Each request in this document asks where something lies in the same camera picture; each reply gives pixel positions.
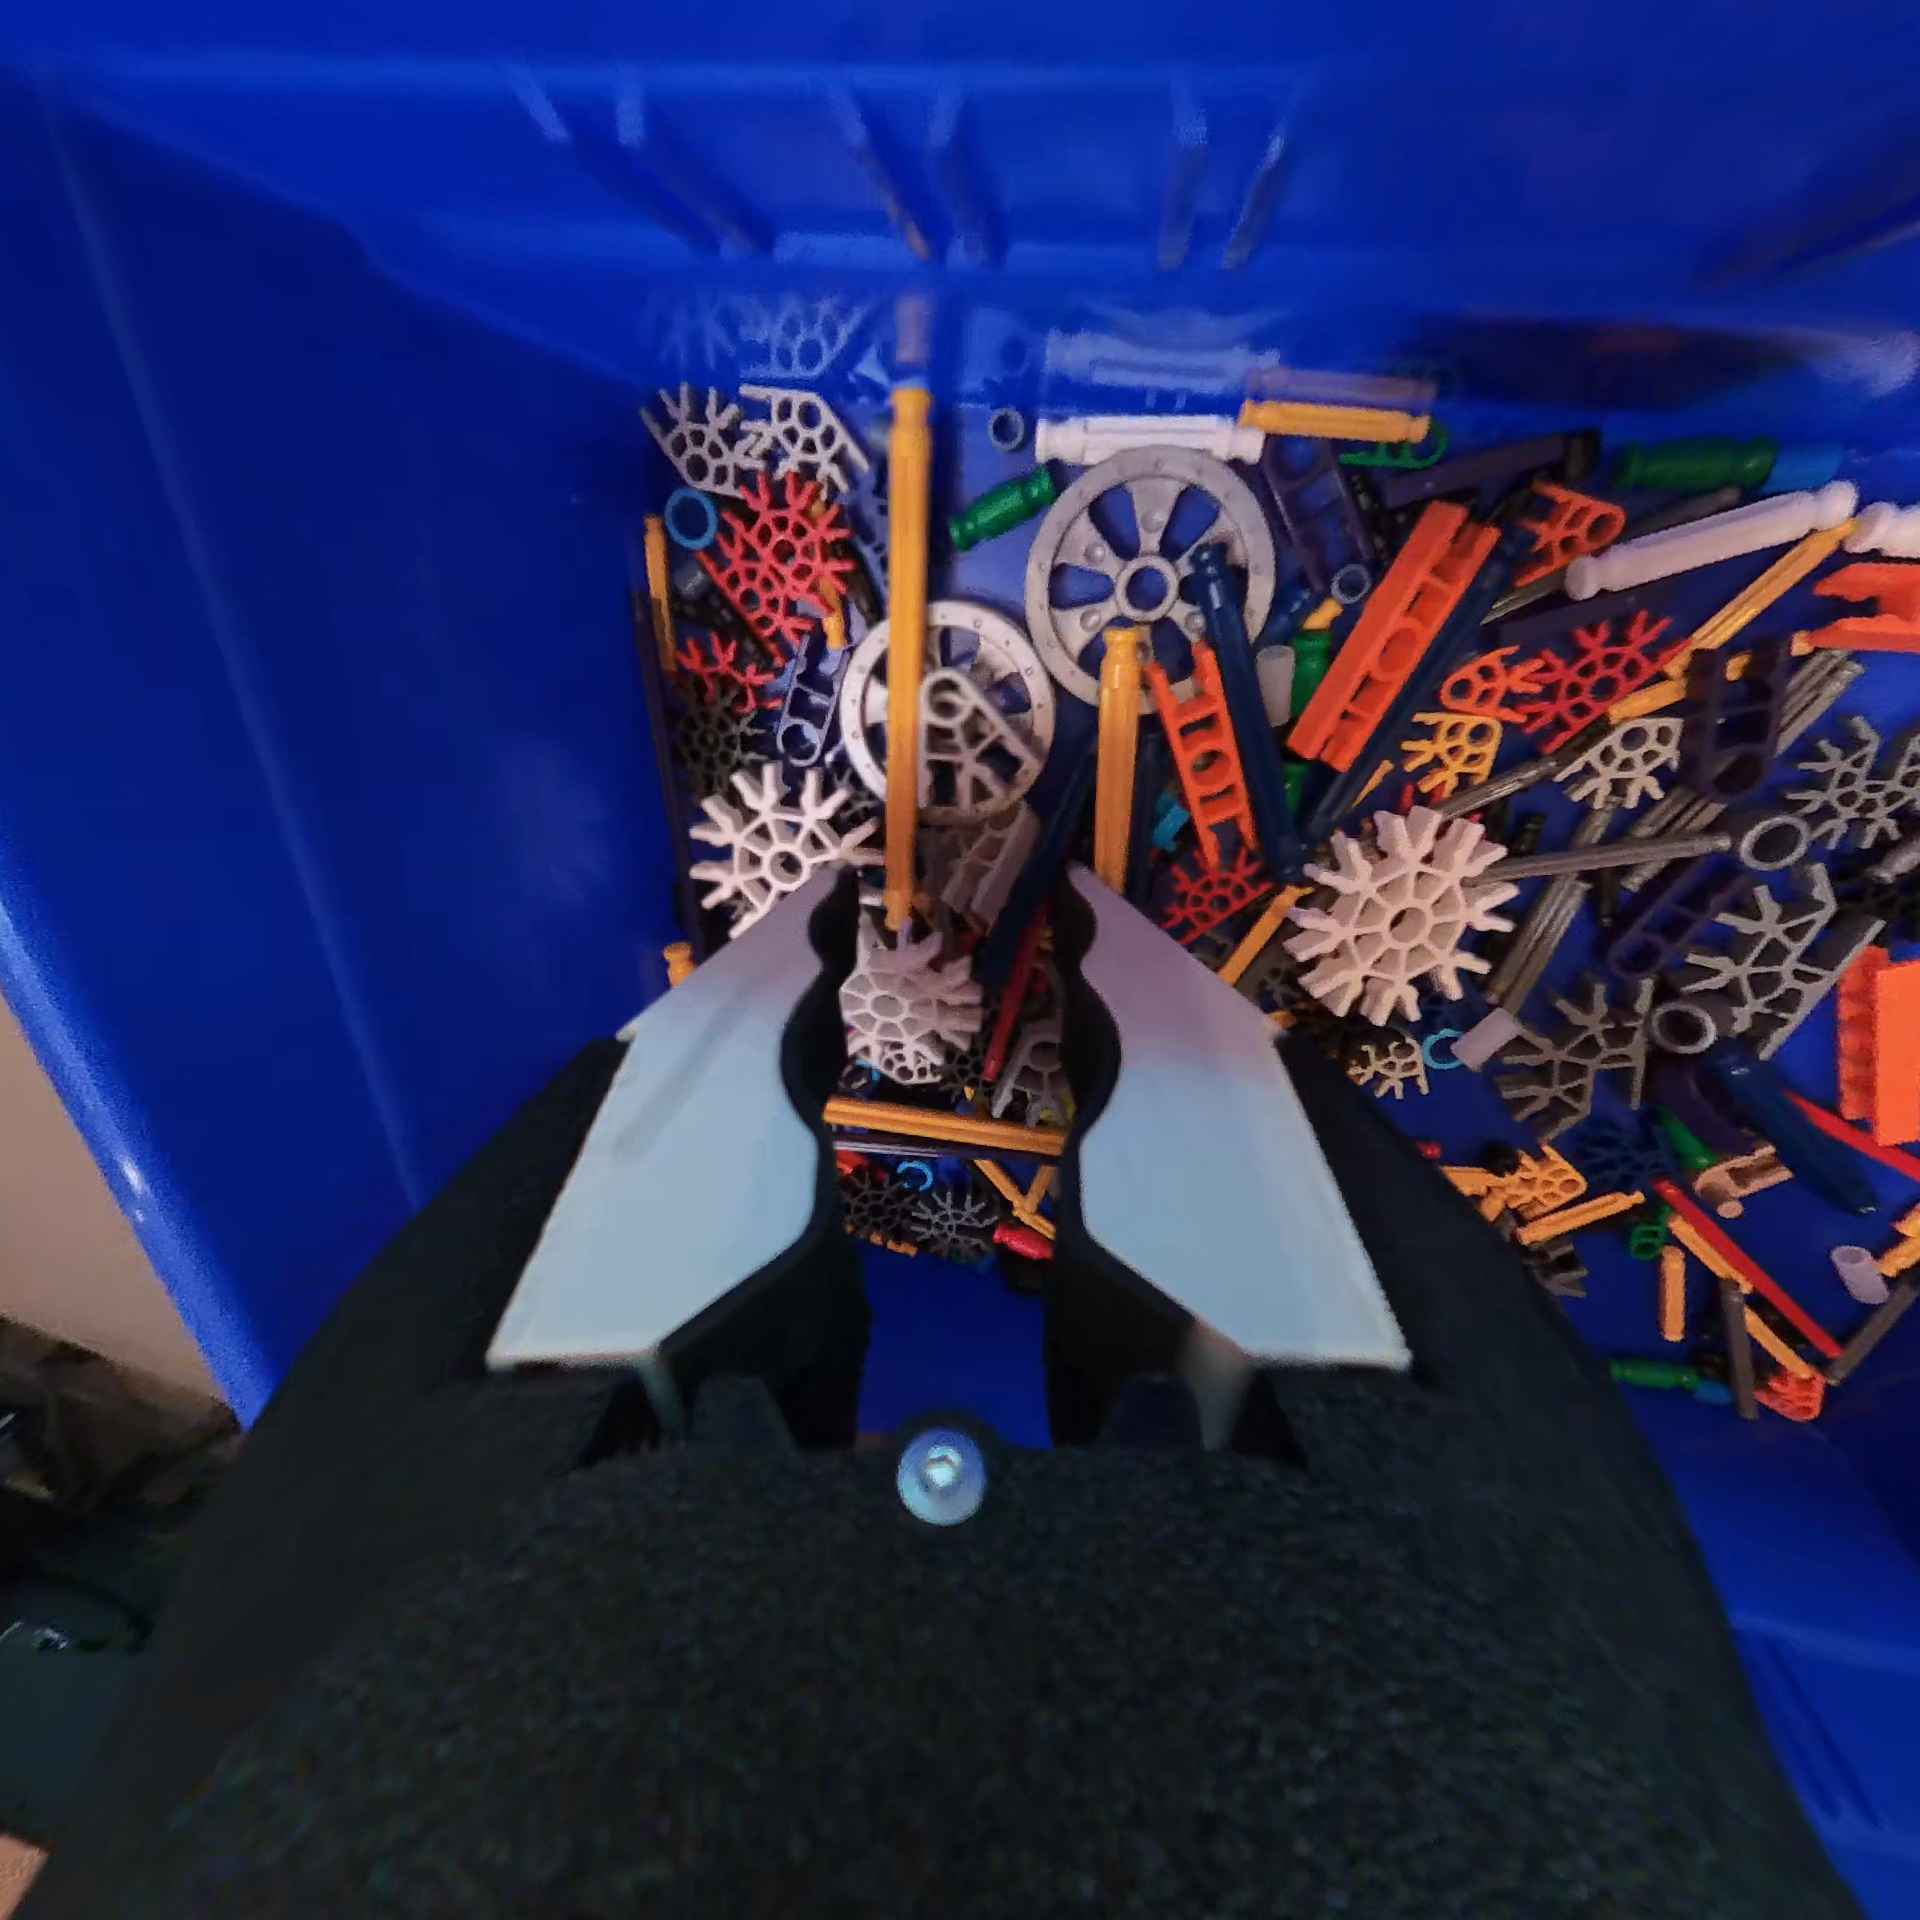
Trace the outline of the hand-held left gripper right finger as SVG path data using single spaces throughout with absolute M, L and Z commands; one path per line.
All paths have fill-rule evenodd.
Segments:
M 1091 868 L 1054 911 L 1072 1120 L 1047 1274 L 1047 1429 L 1092 1444 L 1168 1378 L 1229 1444 L 1264 1375 L 1406 1378 L 1413 1350 L 1264 1015 Z

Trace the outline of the blue plastic bin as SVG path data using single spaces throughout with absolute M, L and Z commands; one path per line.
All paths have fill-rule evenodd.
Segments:
M 1916 1915 L 1916 1308 L 1809 1424 L 1619 1381 L 1653 1263 L 1549 1294 L 1443 1172 L 1523 1140 L 1488 1072 L 1277 1037 L 1406 1378 L 1056 1444 L 1054 1258 L 847 1227 L 915 880 L 835 855 L 853 1447 L 488 1372 L 748 931 L 667 805 L 660 391 L 821 389 L 893 495 L 926 397 L 936 520 L 1001 405 L 1275 374 L 1916 500 L 1916 56 L 1916 4 L 5 4 L 5 986 L 247 1427 L 20 1912 Z

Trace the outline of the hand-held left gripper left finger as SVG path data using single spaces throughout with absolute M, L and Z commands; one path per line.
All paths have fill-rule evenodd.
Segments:
M 860 926 L 854 878 L 809 878 L 632 1021 L 492 1373 L 624 1372 L 670 1436 L 752 1378 L 801 1448 L 853 1447 L 872 1310 L 824 1101 Z

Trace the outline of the pile of construction toy pieces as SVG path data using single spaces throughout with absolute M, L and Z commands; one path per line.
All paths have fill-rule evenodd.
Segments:
M 1916 1308 L 1916 1210 L 1822 1319 L 1740 1227 L 1916 1178 L 1916 500 L 1845 448 L 1595 424 L 1449 451 L 1420 381 L 1235 412 L 988 413 L 931 512 L 828 391 L 660 391 L 647 518 L 691 908 L 869 893 L 828 1104 L 854 1237 L 1054 1258 L 1061 932 L 1091 855 L 1359 1090 L 1493 1074 L 1523 1140 L 1443 1165 L 1549 1294 L 1621 1231 L 1668 1357 L 1623 1382 L 1815 1421 Z M 889 528 L 889 508 L 904 508 Z

